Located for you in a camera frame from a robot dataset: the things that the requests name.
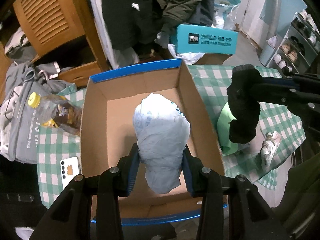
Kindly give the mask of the black sock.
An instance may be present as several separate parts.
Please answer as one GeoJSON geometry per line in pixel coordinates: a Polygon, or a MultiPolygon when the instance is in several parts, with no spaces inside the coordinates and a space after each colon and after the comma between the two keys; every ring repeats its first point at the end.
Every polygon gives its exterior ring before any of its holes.
{"type": "Polygon", "coordinates": [[[260,73],[251,64],[239,65],[232,70],[227,95],[231,113],[236,118],[229,129],[229,139],[233,143],[246,144],[256,136],[260,104],[252,93],[260,80],[260,73]]]}

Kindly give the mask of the light blue plastic bag bundle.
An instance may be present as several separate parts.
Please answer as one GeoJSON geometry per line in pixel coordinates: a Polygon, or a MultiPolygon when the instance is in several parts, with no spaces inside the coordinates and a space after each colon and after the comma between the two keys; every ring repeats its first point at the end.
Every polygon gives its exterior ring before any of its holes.
{"type": "Polygon", "coordinates": [[[176,103],[154,93],[135,108],[132,121],[147,185],[156,194],[169,193],[180,186],[190,122],[176,103]]]}

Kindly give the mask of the light green cloth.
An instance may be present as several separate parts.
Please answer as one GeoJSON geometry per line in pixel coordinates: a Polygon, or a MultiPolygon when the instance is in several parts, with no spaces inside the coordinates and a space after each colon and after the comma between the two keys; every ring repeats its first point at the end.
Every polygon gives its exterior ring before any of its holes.
{"type": "Polygon", "coordinates": [[[217,134],[219,137],[219,144],[223,156],[228,156],[239,152],[244,149],[245,145],[236,144],[230,141],[229,139],[229,129],[231,121],[236,118],[231,113],[229,104],[226,103],[222,108],[220,116],[217,120],[217,134]]]}

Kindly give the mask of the white patterned cloth bundle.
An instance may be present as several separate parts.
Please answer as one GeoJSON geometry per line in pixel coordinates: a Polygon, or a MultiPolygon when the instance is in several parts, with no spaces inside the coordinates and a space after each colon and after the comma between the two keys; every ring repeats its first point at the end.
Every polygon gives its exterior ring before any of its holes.
{"type": "Polygon", "coordinates": [[[281,143],[281,135],[277,131],[268,132],[266,140],[263,141],[260,150],[261,167],[263,171],[268,171],[271,166],[272,159],[281,143]]]}

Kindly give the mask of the shoe rack with shoes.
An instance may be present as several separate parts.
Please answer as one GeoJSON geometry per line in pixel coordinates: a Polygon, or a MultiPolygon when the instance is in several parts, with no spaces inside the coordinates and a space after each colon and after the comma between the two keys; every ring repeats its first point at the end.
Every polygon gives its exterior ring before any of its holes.
{"type": "Polygon", "coordinates": [[[267,67],[281,74],[305,74],[319,55],[319,30],[304,9],[295,13],[284,37],[277,40],[267,67]]]}

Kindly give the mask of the green checkered tablecloth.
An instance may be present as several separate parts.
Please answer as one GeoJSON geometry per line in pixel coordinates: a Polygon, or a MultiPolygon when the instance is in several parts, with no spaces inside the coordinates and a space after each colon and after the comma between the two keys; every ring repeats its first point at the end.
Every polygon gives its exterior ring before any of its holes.
{"type": "MultiPolygon", "coordinates": [[[[257,102],[259,90],[254,88],[262,77],[280,81],[277,70],[253,67],[251,64],[231,66],[192,65],[188,67],[193,82],[217,133],[218,147],[226,177],[243,174],[267,191],[259,193],[269,206],[277,206],[284,194],[288,168],[278,169],[305,140],[302,121],[287,107],[257,102]],[[280,200],[270,205],[273,191],[280,200]]],[[[42,204],[49,208],[63,191],[60,161],[79,157],[80,137],[64,130],[39,126],[37,175],[42,204]]]]}

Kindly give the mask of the light blue waste bin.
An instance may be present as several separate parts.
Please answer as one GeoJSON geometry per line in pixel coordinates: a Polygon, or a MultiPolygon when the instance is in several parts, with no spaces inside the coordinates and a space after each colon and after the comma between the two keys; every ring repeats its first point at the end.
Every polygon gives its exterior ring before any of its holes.
{"type": "Polygon", "coordinates": [[[268,38],[265,43],[264,46],[262,48],[262,52],[259,56],[259,61],[263,66],[267,66],[267,64],[269,63],[271,56],[274,54],[274,51],[276,49],[276,45],[278,43],[278,36],[272,36],[271,38],[268,38]]]}

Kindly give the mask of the blue-rimmed cardboard box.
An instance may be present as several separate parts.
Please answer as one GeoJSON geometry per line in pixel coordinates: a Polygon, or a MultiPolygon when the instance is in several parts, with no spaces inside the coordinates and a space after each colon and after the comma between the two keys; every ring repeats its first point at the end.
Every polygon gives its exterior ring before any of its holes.
{"type": "Polygon", "coordinates": [[[95,74],[82,108],[82,174],[98,176],[138,148],[135,179],[119,199],[123,223],[195,218],[202,197],[182,170],[183,151],[224,174],[217,134],[187,66],[162,60],[95,74]]]}

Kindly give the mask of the white smartphone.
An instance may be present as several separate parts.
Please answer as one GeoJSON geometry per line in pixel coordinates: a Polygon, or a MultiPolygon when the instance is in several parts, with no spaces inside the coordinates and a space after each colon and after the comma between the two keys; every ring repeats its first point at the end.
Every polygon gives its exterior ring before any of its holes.
{"type": "Polygon", "coordinates": [[[77,157],[62,159],[60,161],[60,171],[63,189],[71,182],[71,180],[80,174],[80,166],[77,157]]]}

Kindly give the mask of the white plastic bag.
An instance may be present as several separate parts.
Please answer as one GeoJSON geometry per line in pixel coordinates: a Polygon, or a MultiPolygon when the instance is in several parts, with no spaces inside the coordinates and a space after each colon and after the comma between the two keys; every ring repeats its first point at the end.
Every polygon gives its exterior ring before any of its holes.
{"type": "Polygon", "coordinates": [[[172,43],[168,44],[168,51],[175,59],[181,59],[186,65],[193,65],[202,59],[205,53],[176,53],[176,46],[172,43]]]}

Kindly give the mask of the plastic bottle yellow cap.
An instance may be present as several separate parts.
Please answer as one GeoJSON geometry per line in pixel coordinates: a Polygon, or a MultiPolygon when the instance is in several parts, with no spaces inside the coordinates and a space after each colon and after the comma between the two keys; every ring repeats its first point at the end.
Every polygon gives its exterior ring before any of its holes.
{"type": "Polygon", "coordinates": [[[36,119],[42,126],[80,135],[82,108],[72,104],[64,96],[56,94],[41,96],[32,92],[28,106],[35,110],[36,119]]]}

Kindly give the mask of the teal shoe box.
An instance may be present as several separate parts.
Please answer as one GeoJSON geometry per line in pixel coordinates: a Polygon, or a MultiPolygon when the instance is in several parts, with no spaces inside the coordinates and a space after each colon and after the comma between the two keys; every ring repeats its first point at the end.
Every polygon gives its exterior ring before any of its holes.
{"type": "Polygon", "coordinates": [[[236,31],[191,24],[180,24],[170,38],[179,54],[233,55],[236,51],[237,40],[236,31]]]}

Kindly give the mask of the blue white shopping bag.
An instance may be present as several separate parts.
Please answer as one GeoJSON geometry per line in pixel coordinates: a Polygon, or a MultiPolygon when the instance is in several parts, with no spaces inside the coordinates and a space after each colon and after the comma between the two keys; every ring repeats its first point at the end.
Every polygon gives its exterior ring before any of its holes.
{"type": "Polygon", "coordinates": [[[241,0],[214,0],[214,14],[212,27],[236,30],[235,19],[241,0]]]}

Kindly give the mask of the black hanging jacket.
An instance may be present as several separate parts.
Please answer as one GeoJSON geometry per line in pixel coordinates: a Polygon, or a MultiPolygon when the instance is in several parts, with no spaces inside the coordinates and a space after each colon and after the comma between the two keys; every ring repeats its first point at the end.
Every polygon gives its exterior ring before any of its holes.
{"type": "Polygon", "coordinates": [[[180,24],[210,27],[214,0],[102,0],[103,19],[113,49],[152,43],[180,24]]]}

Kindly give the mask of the wooden louvered cabinet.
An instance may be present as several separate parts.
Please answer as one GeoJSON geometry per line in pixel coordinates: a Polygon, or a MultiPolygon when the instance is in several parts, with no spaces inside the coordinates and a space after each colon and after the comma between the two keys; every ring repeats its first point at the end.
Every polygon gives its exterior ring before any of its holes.
{"type": "Polygon", "coordinates": [[[56,62],[58,79],[85,87],[111,69],[100,43],[89,0],[1,0],[1,38],[21,27],[35,50],[35,65],[56,62]]]}

